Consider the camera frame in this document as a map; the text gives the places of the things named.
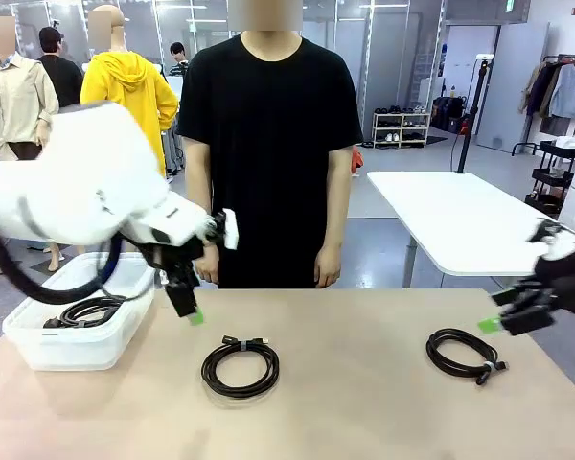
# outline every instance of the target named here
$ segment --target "hand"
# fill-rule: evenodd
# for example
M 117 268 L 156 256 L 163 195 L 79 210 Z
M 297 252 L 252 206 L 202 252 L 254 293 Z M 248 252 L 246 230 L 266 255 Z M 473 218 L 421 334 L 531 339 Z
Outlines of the hand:
M 49 124 L 45 120 L 38 120 L 34 142 L 43 148 L 49 142 Z
M 195 271 L 207 283 L 218 284 L 219 251 L 215 245 L 204 246 L 204 256 L 195 261 Z
M 341 276 L 341 247 L 324 245 L 315 258 L 316 288 L 327 288 Z

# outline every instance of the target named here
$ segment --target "tabletop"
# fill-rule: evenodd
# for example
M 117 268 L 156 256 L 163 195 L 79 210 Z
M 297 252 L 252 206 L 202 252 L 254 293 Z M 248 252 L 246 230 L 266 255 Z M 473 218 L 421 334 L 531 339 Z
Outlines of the tabletop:
M 527 276 L 544 243 L 527 240 L 541 219 L 526 203 L 471 173 L 369 172 L 431 261 L 454 276 Z
M 158 292 L 109 371 L 35 373 L 0 339 L 0 460 L 575 460 L 575 386 L 528 336 L 484 337 L 508 371 L 486 386 L 428 361 L 429 334 L 475 334 L 476 289 L 202 291 L 192 327 Z M 268 337 L 275 388 L 231 402 L 202 360 L 225 335 Z M 443 353 L 477 365 L 460 345 Z M 253 381 L 258 356 L 219 368 Z

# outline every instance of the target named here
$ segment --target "coiled black cable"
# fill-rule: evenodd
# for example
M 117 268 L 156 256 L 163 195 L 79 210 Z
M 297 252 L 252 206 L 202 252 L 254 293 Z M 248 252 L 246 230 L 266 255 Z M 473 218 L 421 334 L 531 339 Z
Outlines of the coiled black cable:
M 65 290 L 48 289 L 39 285 L 30 278 L 11 258 L 9 251 L 0 239 L 0 268 L 9 281 L 19 289 L 38 302 L 49 305 L 64 305 L 78 302 L 90 295 L 93 295 L 100 286 L 110 278 L 119 262 L 119 255 L 122 250 L 122 237 L 117 234 L 111 239 L 111 247 L 104 268 L 99 270 L 98 275 L 88 283 L 79 287 Z
M 279 357 L 275 351 L 266 345 L 264 339 L 254 338 L 240 341 L 235 337 L 225 335 L 221 341 L 223 345 L 217 347 L 202 363 L 200 374 L 209 387 L 216 393 L 228 398 L 245 400 L 253 398 L 268 391 L 279 378 Z M 238 352 L 254 352 L 266 361 L 266 372 L 255 383 L 245 386 L 228 386 L 218 378 L 218 365 L 228 355 Z
M 45 322 L 46 329 L 54 328 L 94 328 L 106 323 L 117 312 L 126 298 L 118 299 L 114 297 L 94 297 L 83 300 L 75 305 L 71 305 L 64 310 L 59 318 L 52 318 Z M 95 313 L 103 313 L 97 319 L 83 319 L 85 316 Z
M 486 360 L 482 366 L 467 366 L 459 362 L 452 361 L 439 353 L 439 345 L 446 340 L 454 340 L 464 343 L 473 348 L 477 353 L 482 355 Z M 432 363 L 443 372 L 455 377 L 466 379 L 475 379 L 477 385 L 483 385 L 488 381 L 488 377 L 493 371 L 502 371 L 507 369 L 507 363 L 498 361 L 498 352 L 483 340 L 474 335 L 459 329 L 441 329 L 432 334 L 425 344 L 425 351 Z

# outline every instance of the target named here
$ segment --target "beige table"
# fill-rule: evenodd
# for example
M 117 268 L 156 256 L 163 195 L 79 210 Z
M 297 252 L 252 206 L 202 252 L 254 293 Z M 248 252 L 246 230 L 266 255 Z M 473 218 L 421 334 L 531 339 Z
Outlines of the beige table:
M 490 335 L 487 386 L 427 360 L 430 333 L 474 332 L 479 290 L 199 291 L 190 327 L 159 293 L 117 366 L 34 373 L 0 339 L 0 460 L 575 460 L 575 386 L 528 336 Z M 227 403 L 199 368 L 221 337 L 267 336 L 278 386 Z M 448 355 L 481 362 L 459 345 Z M 255 356 L 220 373 L 244 383 Z

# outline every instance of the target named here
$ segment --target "black pants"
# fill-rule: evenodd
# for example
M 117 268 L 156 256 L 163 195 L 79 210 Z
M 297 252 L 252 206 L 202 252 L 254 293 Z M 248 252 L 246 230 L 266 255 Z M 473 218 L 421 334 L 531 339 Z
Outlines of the black pants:
M 36 160 L 42 151 L 34 142 L 9 142 L 9 147 L 19 160 Z
M 220 289 L 311 289 L 315 288 L 317 251 L 266 252 L 221 250 Z

